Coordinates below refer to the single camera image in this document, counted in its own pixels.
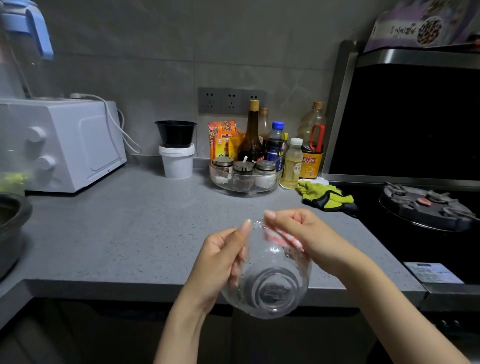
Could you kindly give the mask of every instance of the white bucket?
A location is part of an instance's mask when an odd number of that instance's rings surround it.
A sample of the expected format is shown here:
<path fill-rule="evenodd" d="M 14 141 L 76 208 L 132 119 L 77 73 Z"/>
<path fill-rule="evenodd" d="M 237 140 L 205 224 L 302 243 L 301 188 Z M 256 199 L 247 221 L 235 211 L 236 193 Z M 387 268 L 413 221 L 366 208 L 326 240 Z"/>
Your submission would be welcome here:
<path fill-rule="evenodd" d="M 158 147 L 158 152 L 163 159 L 163 168 L 167 178 L 181 180 L 189 178 L 193 172 L 193 155 L 195 145 L 192 143 L 188 148 L 165 148 Z"/>

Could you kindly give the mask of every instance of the forearm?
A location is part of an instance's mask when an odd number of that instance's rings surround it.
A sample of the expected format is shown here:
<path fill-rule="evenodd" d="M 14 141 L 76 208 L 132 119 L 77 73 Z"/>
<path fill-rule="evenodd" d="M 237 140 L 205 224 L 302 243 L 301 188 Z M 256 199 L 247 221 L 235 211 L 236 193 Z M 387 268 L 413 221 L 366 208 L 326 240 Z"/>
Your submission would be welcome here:
<path fill-rule="evenodd" d="M 193 307 L 188 297 L 180 293 L 168 314 L 154 364 L 196 363 L 205 317 L 201 309 Z"/>
<path fill-rule="evenodd" d="M 345 272 L 339 278 L 395 364 L 469 363 L 366 255 Z"/>

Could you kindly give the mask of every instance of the metal jar lid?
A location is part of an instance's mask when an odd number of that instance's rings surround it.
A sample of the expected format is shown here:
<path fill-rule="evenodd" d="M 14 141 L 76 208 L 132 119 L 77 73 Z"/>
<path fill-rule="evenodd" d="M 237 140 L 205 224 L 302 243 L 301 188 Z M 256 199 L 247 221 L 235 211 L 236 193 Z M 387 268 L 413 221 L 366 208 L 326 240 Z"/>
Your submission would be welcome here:
<path fill-rule="evenodd" d="M 238 172 L 251 172 L 253 171 L 254 164 L 252 162 L 235 162 L 233 163 L 233 169 Z"/>
<path fill-rule="evenodd" d="M 275 168 L 276 168 L 275 162 L 272 162 L 271 160 L 259 160 L 257 162 L 258 170 L 271 171 L 271 170 L 275 170 Z"/>
<path fill-rule="evenodd" d="M 213 164 L 217 167 L 230 167 L 233 166 L 233 158 L 217 157 L 214 159 Z"/>

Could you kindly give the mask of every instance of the clear glass bowl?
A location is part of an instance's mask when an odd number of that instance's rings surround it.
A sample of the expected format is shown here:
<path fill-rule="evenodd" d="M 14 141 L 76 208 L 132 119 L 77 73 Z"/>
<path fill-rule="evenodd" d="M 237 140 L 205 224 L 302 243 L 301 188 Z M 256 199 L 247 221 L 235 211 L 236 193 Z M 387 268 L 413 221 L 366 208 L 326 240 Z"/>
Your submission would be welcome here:
<path fill-rule="evenodd" d="M 253 223 L 248 240 L 238 285 L 227 283 L 223 296 L 257 318 L 290 313 L 307 292 L 312 269 L 309 256 L 266 227 L 263 220 Z"/>
<path fill-rule="evenodd" d="M 266 173 L 254 169 L 251 174 L 241 174 L 229 168 L 210 164 L 210 179 L 218 187 L 235 192 L 265 192 L 273 190 L 280 182 L 281 172 Z"/>

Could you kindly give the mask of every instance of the glass tray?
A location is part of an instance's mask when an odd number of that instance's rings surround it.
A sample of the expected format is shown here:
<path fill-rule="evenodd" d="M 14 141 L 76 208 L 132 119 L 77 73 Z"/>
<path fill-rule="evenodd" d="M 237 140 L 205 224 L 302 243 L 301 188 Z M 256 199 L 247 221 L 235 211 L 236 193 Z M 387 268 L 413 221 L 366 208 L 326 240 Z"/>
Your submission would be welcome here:
<path fill-rule="evenodd" d="M 252 175 L 241 174 L 233 170 L 232 167 L 218 168 L 210 164 L 210 179 L 218 187 L 229 191 L 256 193 L 273 190 L 280 182 L 280 172 L 261 174 L 254 169 Z"/>

